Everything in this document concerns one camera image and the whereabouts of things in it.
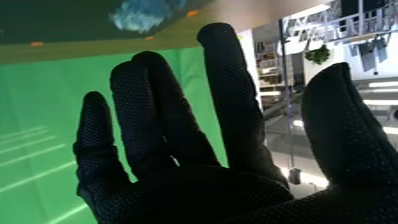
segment ceiling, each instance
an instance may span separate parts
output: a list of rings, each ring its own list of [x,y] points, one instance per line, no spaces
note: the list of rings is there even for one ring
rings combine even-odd
[[[0,64],[194,47],[196,34],[208,23],[228,22],[244,31],[326,2],[189,0],[185,11],[157,29],[139,34],[120,31],[109,21],[121,0],[2,0]],[[196,17],[187,17],[191,10],[199,10]]]

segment potted plant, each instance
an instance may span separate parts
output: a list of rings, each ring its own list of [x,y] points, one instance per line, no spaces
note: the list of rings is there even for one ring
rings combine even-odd
[[[331,50],[327,49],[327,45],[322,45],[322,48],[308,51],[306,59],[319,65],[329,60],[331,58]]]

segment black glove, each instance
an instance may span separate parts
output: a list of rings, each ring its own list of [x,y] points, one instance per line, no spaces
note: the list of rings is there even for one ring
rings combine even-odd
[[[329,189],[294,200],[263,146],[263,118],[244,53],[226,24],[205,27],[208,79],[230,169],[219,166],[168,63],[143,53],[112,72],[132,171],[112,146],[104,97],[86,97],[75,154],[79,194],[100,223],[398,223],[398,155],[335,65],[308,86],[306,131]]]
[[[263,115],[231,26],[205,27],[199,41],[230,169],[217,162],[168,62],[144,52],[111,78],[134,184],[118,160],[107,102],[96,92],[84,100],[79,195],[100,223],[210,223],[294,199],[263,145]]]

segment green wall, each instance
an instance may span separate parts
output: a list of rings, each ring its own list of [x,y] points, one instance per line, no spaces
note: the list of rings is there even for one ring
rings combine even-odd
[[[199,125],[226,165],[203,49],[168,50],[160,53],[176,72]],[[112,105],[111,70],[130,58],[132,54],[125,54],[0,66],[0,223],[4,224],[95,223],[89,209],[77,197],[72,144],[82,97],[96,90],[105,94]],[[116,137],[121,149],[118,127]]]

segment white wall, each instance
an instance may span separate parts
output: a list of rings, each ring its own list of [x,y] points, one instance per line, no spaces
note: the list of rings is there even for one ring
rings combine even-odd
[[[260,93],[260,75],[258,75],[258,62],[256,62],[256,52],[255,52],[255,38],[253,38],[253,30],[247,30],[239,33],[240,37],[240,45],[244,49],[246,54],[246,62],[247,62],[247,70],[253,76],[253,81],[256,85],[256,90]]]

